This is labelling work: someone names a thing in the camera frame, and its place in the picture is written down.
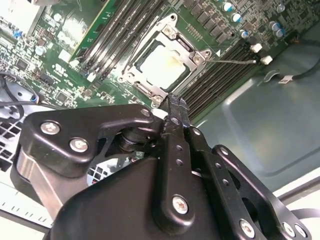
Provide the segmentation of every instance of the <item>electrolytic capacitor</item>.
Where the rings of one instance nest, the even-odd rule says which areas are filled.
[[[223,10],[224,12],[230,12],[230,11],[232,11],[232,8],[233,8],[233,6],[232,6],[232,4],[231,4],[230,2],[225,2],[225,3],[222,5],[222,10]]]
[[[247,39],[247,38],[249,37],[249,33],[248,33],[246,30],[243,30],[243,29],[241,29],[241,30],[239,31],[239,35],[240,35],[240,37],[243,38],[243,39]]]
[[[274,32],[274,35],[277,37],[277,38],[282,38],[284,35],[285,35],[285,30],[280,28],[278,31],[275,31]]]
[[[239,13],[232,14],[231,21],[234,23],[239,23],[241,21],[241,15]]]
[[[276,31],[278,31],[278,30],[281,28],[281,26],[280,26],[280,24],[279,24],[278,22],[276,22],[276,21],[271,21],[271,22],[269,23],[269,28],[270,28],[272,31],[276,32]]]

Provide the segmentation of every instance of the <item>chip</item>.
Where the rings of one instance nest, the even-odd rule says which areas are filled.
[[[209,20],[209,16],[205,12],[201,13],[200,16],[198,17],[198,21],[201,24],[205,24],[208,20]]]
[[[68,96],[66,96],[64,93],[59,92],[58,95],[56,96],[56,99],[62,103],[64,103],[67,99]]]
[[[214,37],[217,37],[220,33],[221,33],[221,28],[216,26],[214,29],[212,29],[212,31],[210,32],[210,34]]]
[[[16,66],[18,67],[18,69],[25,71],[28,67],[28,63],[26,63],[22,59],[19,59],[18,62],[16,63]]]
[[[226,39],[228,38],[228,35],[225,33],[222,33],[218,38],[217,38],[217,42],[219,44],[222,44]]]

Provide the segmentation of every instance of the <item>black cable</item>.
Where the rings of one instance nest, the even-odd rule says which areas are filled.
[[[301,73],[299,75],[294,75],[292,77],[292,80],[299,80],[299,79],[303,79],[303,78],[306,78],[306,77],[310,77],[310,76],[312,76],[313,74],[315,74],[319,70],[319,67],[320,67],[320,58],[316,62],[316,64],[313,67],[311,67],[308,71],[306,71],[304,73]]]

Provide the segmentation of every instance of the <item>electronic component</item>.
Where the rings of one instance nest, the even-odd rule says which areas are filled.
[[[239,34],[242,39],[247,39],[249,37],[249,33],[243,29],[239,31]]]
[[[232,11],[233,9],[233,5],[230,3],[230,2],[225,2],[223,5],[222,5],[222,10],[224,12],[230,12]]]
[[[231,22],[239,23],[241,21],[241,15],[239,13],[234,13],[231,15]]]
[[[204,28],[207,29],[208,31],[210,31],[214,26],[215,26],[215,22],[210,19],[205,25]]]
[[[274,32],[274,35],[277,37],[277,38],[282,38],[284,35],[285,35],[285,30],[280,28],[279,30],[275,31]]]
[[[219,26],[215,26],[215,28],[210,31],[210,34],[213,37],[217,37],[221,33],[222,33],[222,31],[221,31],[221,28]]]
[[[268,55],[268,56],[265,56],[263,58],[260,59],[260,62],[263,63],[264,65],[268,65],[270,64],[274,59]]]
[[[271,21],[271,22],[269,23],[269,28],[270,28],[272,31],[276,32],[276,31],[278,31],[278,30],[281,28],[281,26],[280,26],[280,24],[279,24],[278,22]]]
[[[227,38],[228,38],[228,35],[225,34],[225,33],[222,33],[222,34],[216,39],[216,41],[217,41],[219,44],[222,44]]]
[[[198,17],[200,15],[200,13],[202,12],[202,8],[200,7],[199,4],[196,4],[192,10],[191,10],[191,14],[195,17]]]
[[[25,71],[28,67],[28,63],[26,63],[24,60],[22,60],[21,58],[18,60],[18,62],[16,63],[16,66],[18,69]]]
[[[50,76],[48,76],[47,74],[45,73],[42,73],[40,76],[39,76],[39,80],[48,85],[48,86],[51,86],[52,84],[55,83],[55,80],[53,80]]]
[[[255,45],[251,45],[250,46],[251,51],[254,52],[254,53],[258,53],[262,48],[263,47],[262,47],[262,45],[260,43],[257,43]]]
[[[56,96],[56,99],[64,103],[68,99],[68,96],[66,96],[63,92],[59,92],[58,95]]]
[[[209,20],[209,16],[207,13],[203,12],[197,19],[201,24],[205,24]]]

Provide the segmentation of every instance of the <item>wire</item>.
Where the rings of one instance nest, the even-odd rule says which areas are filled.
[[[210,63],[225,63],[225,64],[257,64],[257,60],[248,60],[248,61],[236,61],[236,60],[208,60]]]
[[[293,39],[291,42],[296,45],[305,45],[305,46],[312,46],[312,47],[320,48],[320,41],[317,41],[317,40]],[[284,78],[291,79],[291,80],[301,80],[301,79],[310,77],[313,74],[315,74],[319,70],[319,67],[320,67],[320,58],[315,63],[315,65],[313,65],[313,67],[311,67],[309,70],[307,70],[301,74],[294,75],[294,76],[286,75],[286,76],[284,76]]]
[[[26,80],[24,80],[23,78],[19,77],[18,75],[15,75],[11,72],[6,72],[6,71],[0,71],[0,75],[4,75],[4,76],[9,76],[14,78],[15,80],[19,80],[20,82],[22,82],[23,84],[25,84],[28,89],[33,93],[34,96],[36,96],[36,102],[39,101],[39,95],[36,93],[36,91],[29,85],[29,83],[27,83]]]
[[[50,108],[50,109],[54,109],[54,110],[64,110],[65,109],[60,106],[54,106],[54,105],[50,105],[50,104],[46,104],[46,103],[42,103],[42,102],[39,102],[39,103],[35,103],[32,101],[2,101],[2,102],[0,102],[0,108],[9,107],[9,106],[32,106],[32,105],[46,107],[46,108]]]

